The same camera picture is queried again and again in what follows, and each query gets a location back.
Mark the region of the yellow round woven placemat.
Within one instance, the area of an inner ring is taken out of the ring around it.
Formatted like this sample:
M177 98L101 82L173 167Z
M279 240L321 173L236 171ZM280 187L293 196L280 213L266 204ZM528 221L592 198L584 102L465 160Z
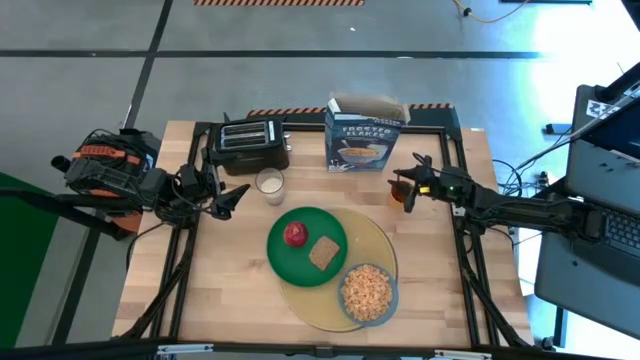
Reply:
M283 298L302 321L320 330L349 332L381 325L393 316L399 302L398 266L392 243L374 221L360 212L335 208L329 213L339 220L346 232L349 250L345 264L334 278L316 287L298 287L282 281ZM341 288L345 274L364 264L376 266L387 273L393 297L384 315L360 324L343 310Z

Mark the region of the open grey laptop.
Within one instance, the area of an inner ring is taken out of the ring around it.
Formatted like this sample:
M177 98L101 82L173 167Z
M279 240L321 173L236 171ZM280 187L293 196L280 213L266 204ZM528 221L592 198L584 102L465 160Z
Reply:
M611 276L640 287L640 99L570 145L566 187L604 215L595 240L573 252Z

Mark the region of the long hazard tape strip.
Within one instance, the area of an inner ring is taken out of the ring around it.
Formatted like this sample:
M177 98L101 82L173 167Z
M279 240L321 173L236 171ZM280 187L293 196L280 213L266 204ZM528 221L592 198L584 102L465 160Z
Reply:
M192 0L200 7L359 7L365 0Z

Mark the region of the blue frosted flakes cereal box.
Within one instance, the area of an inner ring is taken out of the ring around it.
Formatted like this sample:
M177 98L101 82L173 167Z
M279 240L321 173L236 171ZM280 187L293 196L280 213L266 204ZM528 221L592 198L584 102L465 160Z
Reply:
M410 121L408 105L395 98L333 93L325 115L327 170L382 171Z

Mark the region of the paper marker tag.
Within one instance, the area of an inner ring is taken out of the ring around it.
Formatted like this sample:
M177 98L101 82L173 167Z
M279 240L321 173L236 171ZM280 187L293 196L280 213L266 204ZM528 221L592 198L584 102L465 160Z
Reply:
M599 101L589 100L587 102L585 113L593 119L605 119L609 115L617 112L619 107Z

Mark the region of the green plate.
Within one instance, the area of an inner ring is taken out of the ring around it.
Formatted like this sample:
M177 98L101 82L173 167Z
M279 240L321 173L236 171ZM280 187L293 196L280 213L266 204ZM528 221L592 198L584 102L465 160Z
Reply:
M304 225L308 232L301 247L285 242L285 229L294 222ZM339 247L324 270L311 261L312 248L322 237ZM273 271L282 280L301 287L319 286L334 278L345 264L348 250L342 224L334 215L317 207L299 207L280 216L273 224L266 243L266 254Z

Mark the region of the brown toast slice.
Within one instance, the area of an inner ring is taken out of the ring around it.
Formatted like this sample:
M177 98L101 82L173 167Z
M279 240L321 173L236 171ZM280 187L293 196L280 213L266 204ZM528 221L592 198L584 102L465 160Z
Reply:
M309 253L310 262L319 270L325 271L332 259L340 252L340 246L332 239L320 237Z

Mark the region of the orange cup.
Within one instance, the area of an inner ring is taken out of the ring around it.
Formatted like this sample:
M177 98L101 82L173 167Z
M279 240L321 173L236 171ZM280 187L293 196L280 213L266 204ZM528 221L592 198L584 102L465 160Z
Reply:
M389 180L391 185L391 196L397 202L403 204L407 196L411 193L413 185L403 180Z

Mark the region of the red apple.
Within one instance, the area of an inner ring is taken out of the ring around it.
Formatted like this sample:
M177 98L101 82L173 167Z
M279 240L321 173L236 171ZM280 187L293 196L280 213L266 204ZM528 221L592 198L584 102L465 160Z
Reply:
M283 234L285 244L291 247L303 247L308 237L306 225L298 221L287 224Z

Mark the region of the black two-slot toaster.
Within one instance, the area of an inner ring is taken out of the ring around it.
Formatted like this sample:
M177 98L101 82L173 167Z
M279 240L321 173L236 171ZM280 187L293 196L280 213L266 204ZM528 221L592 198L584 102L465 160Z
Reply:
M222 124L215 140L221 166L231 176L257 174L289 166L282 121L276 118Z

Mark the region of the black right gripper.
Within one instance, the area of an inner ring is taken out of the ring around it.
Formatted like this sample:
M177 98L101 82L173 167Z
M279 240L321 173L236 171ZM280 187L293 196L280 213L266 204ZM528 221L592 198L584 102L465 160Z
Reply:
M427 196L447 203L453 202L453 195L450 193L449 188L442 184L441 178L431 165L416 165L410 169L396 169L393 173L398 177L414 181L413 188L406 188L403 191L403 209L405 213L413 211L416 198L419 196Z

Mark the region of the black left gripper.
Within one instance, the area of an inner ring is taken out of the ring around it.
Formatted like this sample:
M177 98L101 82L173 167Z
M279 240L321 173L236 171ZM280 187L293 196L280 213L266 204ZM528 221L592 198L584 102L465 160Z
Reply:
M225 207L235 207L250 187L250 184L244 184L221 194L218 205L216 199L220 189L209 168L201 172L194 165L184 164L177 171L177 197L194 212L206 213L218 220L231 218L231 211Z

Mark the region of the clear glass of milk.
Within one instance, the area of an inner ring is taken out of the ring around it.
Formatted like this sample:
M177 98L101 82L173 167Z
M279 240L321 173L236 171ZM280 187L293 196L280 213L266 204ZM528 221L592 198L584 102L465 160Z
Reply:
M261 170L256 175L255 184L268 204L277 206L284 201L284 175L280 170L275 168Z

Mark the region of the hazard striped black ramp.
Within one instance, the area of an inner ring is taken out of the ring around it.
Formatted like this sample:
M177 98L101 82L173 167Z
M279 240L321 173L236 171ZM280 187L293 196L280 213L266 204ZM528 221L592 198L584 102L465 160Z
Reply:
M443 133L461 141L461 126L451 103L410 104L411 120L402 129L404 134ZM250 110L246 118L277 118L286 131L323 131L326 107L271 108Z

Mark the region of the laptop on stand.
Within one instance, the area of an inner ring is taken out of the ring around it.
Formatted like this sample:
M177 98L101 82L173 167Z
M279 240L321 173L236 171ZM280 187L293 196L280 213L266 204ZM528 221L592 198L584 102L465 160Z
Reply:
M584 133L604 119L586 115L589 100L619 107L640 99L624 85L608 87L581 85L577 89L572 126ZM565 177L539 192L539 197L577 196L569 192ZM567 311L640 339L640 287L621 281L578 257L572 241L559 234L542 237L535 294Z

